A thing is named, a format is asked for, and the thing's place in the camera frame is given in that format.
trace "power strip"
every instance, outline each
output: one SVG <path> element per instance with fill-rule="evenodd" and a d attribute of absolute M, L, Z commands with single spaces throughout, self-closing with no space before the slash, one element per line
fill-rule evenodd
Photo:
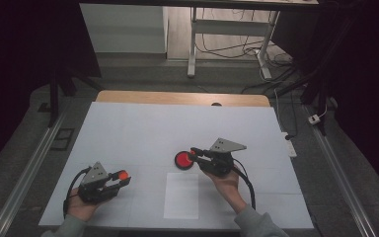
<path fill-rule="evenodd" d="M 291 157 L 291 158 L 297 157 L 297 153 L 295 152 L 293 143 L 291 142 L 291 140 L 286 140 L 285 139 L 285 136 L 287 136 L 288 133 L 287 132 L 282 132 L 281 134 L 282 134 L 282 138 L 284 138 L 284 140 L 287 142 L 288 156 Z"/>
<path fill-rule="evenodd" d="M 316 124 L 319 121 L 320 121 L 320 118 L 318 117 L 318 115 L 313 115 L 313 116 L 309 117 L 310 124 Z"/>

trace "wrist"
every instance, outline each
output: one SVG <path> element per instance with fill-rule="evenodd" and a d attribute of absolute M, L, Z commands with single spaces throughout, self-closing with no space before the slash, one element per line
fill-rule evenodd
<path fill-rule="evenodd" d="M 225 199 L 232 206 L 236 214 L 239 214 L 247 205 L 237 189 L 227 193 Z"/>

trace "white cabinet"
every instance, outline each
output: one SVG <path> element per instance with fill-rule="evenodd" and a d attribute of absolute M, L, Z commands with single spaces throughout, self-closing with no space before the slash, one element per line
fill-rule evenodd
<path fill-rule="evenodd" d="M 80 4 L 95 52 L 167 51 L 168 9 Z"/>

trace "aluminum rail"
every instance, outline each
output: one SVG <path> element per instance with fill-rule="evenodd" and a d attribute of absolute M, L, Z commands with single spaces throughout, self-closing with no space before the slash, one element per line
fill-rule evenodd
<path fill-rule="evenodd" d="M 311 116 L 311 113 L 309 112 L 306 106 L 303 106 L 303 110 L 308 115 L 307 117 Z M 322 135 L 322 133 L 316 126 L 313 126 L 313 132 L 316 136 L 319 146 L 321 147 L 325 155 L 329 167 L 332 170 L 332 173 L 338 183 L 338 186 L 340 187 L 341 193 L 343 194 L 343 198 L 346 204 L 349 205 L 349 208 L 351 209 L 351 214 L 356 222 L 356 226 L 361 232 L 361 235 L 364 237 L 376 237 L 377 235 L 375 233 L 374 227 L 371 224 L 370 219 L 368 218 L 368 215 L 365 212 L 365 209 L 362 207 L 361 201 L 356 196 L 345 172 L 343 171 L 341 163 L 337 155 L 335 154 L 334 149 L 331 146 L 331 143 L 329 142 L 326 136 Z"/>
<path fill-rule="evenodd" d="M 55 121 L 53 127 L 49 127 L 45 131 L 41 141 L 38 144 L 38 147 L 34 151 L 29 163 L 23 171 L 23 174 L 18 180 L 17 185 L 14 189 L 12 189 L 11 194 L 2 207 L 0 212 L 0 236 L 5 236 L 9 227 L 11 226 L 11 223 L 14 220 L 18 209 L 20 208 L 34 178 L 36 177 L 42 161 L 44 160 L 45 155 L 50 148 L 51 142 L 53 141 L 58 129 L 66 117 L 66 113 L 71 106 L 71 100 L 68 99 L 66 104 L 67 105 L 63 107 L 62 113 Z"/>

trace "metal frame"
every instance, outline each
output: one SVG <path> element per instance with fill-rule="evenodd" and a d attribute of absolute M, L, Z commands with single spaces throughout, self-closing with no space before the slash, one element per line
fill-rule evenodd
<path fill-rule="evenodd" d="M 24 169 L 23 174 L 21 175 L 14 189 L 12 189 L 11 194 L 2 207 L 0 212 L 0 236 L 5 236 L 9 227 L 11 226 L 11 223 L 14 220 L 15 215 L 17 214 L 17 211 L 24 200 L 24 197 L 27 195 L 31 184 L 36 177 L 42 161 L 44 160 L 45 155 L 50 148 L 51 142 L 57 134 L 57 131 L 60 128 L 62 122 L 64 121 L 67 111 L 70 109 L 70 105 L 71 101 L 68 100 L 67 105 L 63 107 L 63 111 L 55 121 L 53 127 L 47 128 L 41 141 L 38 144 L 38 147 L 34 151 L 29 163 Z"/>
<path fill-rule="evenodd" d="M 227 36 L 252 36 L 264 37 L 261 50 L 256 50 L 257 59 L 261 67 L 264 78 L 271 79 L 269 69 L 266 65 L 265 54 L 270 38 L 275 27 L 279 12 L 272 11 L 268 23 L 264 22 L 234 22 L 221 20 L 198 20 L 196 18 L 196 8 L 192 9 L 191 31 L 189 45 L 189 68 L 188 77 L 195 76 L 195 35 L 227 35 Z"/>
<path fill-rule="evenodd" d="M 307 117 L 312 114 L 309 112 L 306 106 L 303 106 L 303 110 L 306 113 Z M 328 161 L 329 167 L 332 170 L 332 173 L 335 177 L 335 180 L 340 187 L 341 193 L 343 194 L 343 198 L 349 208 L 351 209 L 351 214 L 355 219 L 356 226 L 361 232 L 362 236 L 365 237 L 375 237 L 377 234 L 375 233 L 374 227 L 370 222 L 370 219 L 363 208 L 361 201 L 356 196 L 355 191 L 352 188 L 343 168 L 341 166 L 340 161 L 338 160 L 337 155 L 334 152 L 334 149 L 331 146 L 328 138 L 320 132 L 320 130 L 313 126 L 313 132 L 315 134 L 316 140 L 321 147 L 326 160 Z"/>
<path fill-rule="evenodd" d="M 138 6 L 169 6 L 195 8 L 246 9 L 265 11 L 320 12 L 326 8 L 336 9 L 337 6 L 321 6 L 321 4 L 277 3 L 250 0 L 80 0 L 80 3 L 138 5 Z"/>

